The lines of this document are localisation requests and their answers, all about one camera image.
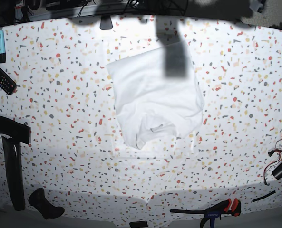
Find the white T-shirt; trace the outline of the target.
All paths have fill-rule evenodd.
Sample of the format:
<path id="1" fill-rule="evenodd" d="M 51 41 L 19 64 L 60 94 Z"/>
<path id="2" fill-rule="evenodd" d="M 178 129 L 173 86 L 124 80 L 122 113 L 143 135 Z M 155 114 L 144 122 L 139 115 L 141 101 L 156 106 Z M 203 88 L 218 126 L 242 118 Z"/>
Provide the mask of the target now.
<path id="1" fill-rule="evenodd" d="M 203 119 L 204 99 L 186 42 L 109 63 L 115 109 L 127 146 L 185 138 Z"/>

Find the terrazzo pattern tablecloth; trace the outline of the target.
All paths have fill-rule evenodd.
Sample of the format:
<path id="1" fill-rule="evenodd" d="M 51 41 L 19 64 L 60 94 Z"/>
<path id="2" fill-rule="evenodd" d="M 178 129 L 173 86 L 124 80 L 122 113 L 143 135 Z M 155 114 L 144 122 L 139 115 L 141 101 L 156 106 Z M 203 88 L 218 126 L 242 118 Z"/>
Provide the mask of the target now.
<path id="1" fill-rule="evenodd" d="M 0 115 L 31 128 L 21 146 L 25 196 L 44 187 L 65 216 L 116 226 L 164 227 L 193 219 L 170 209 L 222 200 L 263 216 L 282 207 L 282 178 L 264 168 L 282 147 L 282 31 L 228 21 L 168 16 L 52 19 L 4 27 L 16 82 L 0 88 Z M 137 151 L 116 120 L 108 63 L 179 39 L 189 45 L 204 96 L 203 121 L 184 140 Z M 257 201 L 271 191 L 275 194 Z"/>

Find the black clip at table edge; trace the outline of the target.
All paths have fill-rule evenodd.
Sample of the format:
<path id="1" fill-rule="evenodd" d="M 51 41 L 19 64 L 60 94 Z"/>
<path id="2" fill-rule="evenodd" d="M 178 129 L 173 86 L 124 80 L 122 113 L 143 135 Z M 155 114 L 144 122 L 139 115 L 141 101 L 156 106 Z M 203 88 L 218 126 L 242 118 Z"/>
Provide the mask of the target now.
<path id="1" fill-rule="evenodd" d="M 113 28 L 112 20 L 109 15 L 101 16 L 100 29 L 101 30 L 111 30 Z"/>

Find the small black flat bar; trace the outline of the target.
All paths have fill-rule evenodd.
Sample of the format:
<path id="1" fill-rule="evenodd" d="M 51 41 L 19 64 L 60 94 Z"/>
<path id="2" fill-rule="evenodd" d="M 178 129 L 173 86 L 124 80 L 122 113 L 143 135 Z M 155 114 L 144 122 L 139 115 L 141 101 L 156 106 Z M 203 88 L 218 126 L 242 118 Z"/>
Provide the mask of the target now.
<path id="1" fill-rule="evenodd" d="M 147 228 L 148 222 L 147 221 L 135 221 L 129 223 L 131 228 Z"/>

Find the black T-shaped stand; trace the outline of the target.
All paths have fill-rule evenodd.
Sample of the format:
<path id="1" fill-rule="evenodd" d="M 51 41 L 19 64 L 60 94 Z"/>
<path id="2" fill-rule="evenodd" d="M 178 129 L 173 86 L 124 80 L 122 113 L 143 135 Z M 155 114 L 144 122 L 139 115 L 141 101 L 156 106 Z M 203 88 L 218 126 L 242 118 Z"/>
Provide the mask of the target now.
<path id="1" fill-rule="evenodd" d="M 0 134 L 5 159 L 8 190 L 16 211 L 25 209 L 21 165 L 21 143 L 29 144 L 30 127 L 0 116 Z"/>

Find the black orange bar clamp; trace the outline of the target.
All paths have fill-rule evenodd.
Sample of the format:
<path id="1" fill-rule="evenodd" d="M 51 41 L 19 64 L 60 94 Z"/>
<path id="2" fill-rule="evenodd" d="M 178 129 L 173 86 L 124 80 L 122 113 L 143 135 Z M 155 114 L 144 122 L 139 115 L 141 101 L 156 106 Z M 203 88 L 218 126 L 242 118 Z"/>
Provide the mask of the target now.
<path id="1" fill-rule="evenodd" d="M 170 209 L 170 212 L 178 214 L 203 215 L 204 217 L 200 222 L 200 228 L 203 228 L 208 221 L 210 222 L 210 228 L 214 228 L 215 220 L 217 218 L 221 219 L 222 215 L 231 215 L 233 217 L 237 217 L 241 214 L 241 208 L 241 202 L 235 198 L 233 201 L 231 201 L 231 199 L 221 201 L 205 210 Z"/>

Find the black game controller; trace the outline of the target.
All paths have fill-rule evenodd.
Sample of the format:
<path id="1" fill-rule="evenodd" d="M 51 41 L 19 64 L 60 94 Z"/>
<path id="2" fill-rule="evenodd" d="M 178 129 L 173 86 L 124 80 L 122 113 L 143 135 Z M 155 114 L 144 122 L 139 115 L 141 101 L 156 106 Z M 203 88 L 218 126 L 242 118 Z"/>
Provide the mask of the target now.
<path id="1" fill-rule="evenodd" d="M 61 217 L 65 209 L 60 206 L 53 206 L 45 197 L 43 188 L 36 189 L 29 197 L 28 202 L 33 206 L 44 219 L 57 219 Z"/>

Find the black remote control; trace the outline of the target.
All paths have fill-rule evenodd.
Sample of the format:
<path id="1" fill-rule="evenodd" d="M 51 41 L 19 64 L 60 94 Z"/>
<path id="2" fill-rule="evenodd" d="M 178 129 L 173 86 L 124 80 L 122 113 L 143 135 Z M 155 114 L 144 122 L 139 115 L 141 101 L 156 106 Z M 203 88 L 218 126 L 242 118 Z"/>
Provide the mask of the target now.
<path id="1" fill-rule="evenodd" d="M 14 93 L 16 83 L 0 68 L 0 88 L 8 95 Z"/>

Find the blue highlighter marker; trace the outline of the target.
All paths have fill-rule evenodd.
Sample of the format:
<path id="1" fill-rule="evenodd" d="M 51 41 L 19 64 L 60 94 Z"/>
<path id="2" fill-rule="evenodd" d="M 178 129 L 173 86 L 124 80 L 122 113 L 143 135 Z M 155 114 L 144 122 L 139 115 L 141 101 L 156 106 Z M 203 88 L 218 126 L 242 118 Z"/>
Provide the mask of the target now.
<path id="1" fill-rule="evenodd" d="M 6 49 L 5 49 L 5 38 L 4 32 L 0 30 L 0 63 L 6 62 Z"/>

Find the aluminium rail at back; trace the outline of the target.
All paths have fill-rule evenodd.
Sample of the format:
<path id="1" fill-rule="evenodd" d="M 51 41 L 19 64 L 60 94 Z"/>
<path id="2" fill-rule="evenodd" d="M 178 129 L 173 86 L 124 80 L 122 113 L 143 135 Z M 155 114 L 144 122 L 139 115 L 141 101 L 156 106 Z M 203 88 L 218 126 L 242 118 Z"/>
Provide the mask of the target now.
<path id="1" fill-rule="evenodd" d="M 46 10 L 44 7 L 39 7 L 37 10 L 29 10 L 28 17 L 32 22 L 48 19 L 76 18 L 82 14 L 86 16 L 94 15 L 96 8 L 95 5 L 86 5 L 84 8 L 75 7 L 60 10 Z"/>

